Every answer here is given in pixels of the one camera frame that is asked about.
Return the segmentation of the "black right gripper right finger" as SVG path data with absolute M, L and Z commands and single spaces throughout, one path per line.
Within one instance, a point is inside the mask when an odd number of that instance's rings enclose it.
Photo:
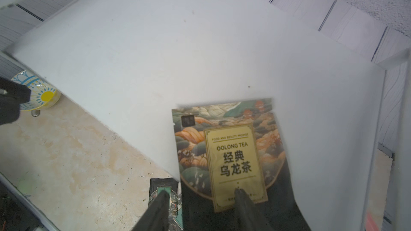
M 243 189 L 236 188 L 234 195 L 234 223 L 237 231 L 273 230 Z

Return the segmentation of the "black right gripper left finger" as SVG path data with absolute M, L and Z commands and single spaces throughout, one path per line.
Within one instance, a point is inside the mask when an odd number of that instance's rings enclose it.
M 157 194 L 132 231 L 168 231 L 169 205 L 170 195 L 166 191 Z

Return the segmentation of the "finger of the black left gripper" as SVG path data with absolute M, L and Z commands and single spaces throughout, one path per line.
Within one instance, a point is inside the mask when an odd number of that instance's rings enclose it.
M 6 91 L 1 95 L 1 125 L 11 124 L 19 119 L 20 105 L 30 101 L 31 90 L 4 78 L 1 78 L 1 89 Z

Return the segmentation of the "oolong tea bag yellow label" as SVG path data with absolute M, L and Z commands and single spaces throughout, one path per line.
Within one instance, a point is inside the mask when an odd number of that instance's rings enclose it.
M 177 108 L 172 118 L 185 230 L 236 231 L 236 188 L 273 231 L 309 230 L 270 98 Z

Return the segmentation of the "green label tea bag pile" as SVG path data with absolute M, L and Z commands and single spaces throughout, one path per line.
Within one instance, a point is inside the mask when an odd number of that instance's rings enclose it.
M 163 206 L 168 210 L 169 231 L 183 231 L 183 206 L 179 182 L 174 178 L 151 178 L 148 206 L 151 206 L 161 193 L 167 194 L 167 201 Z

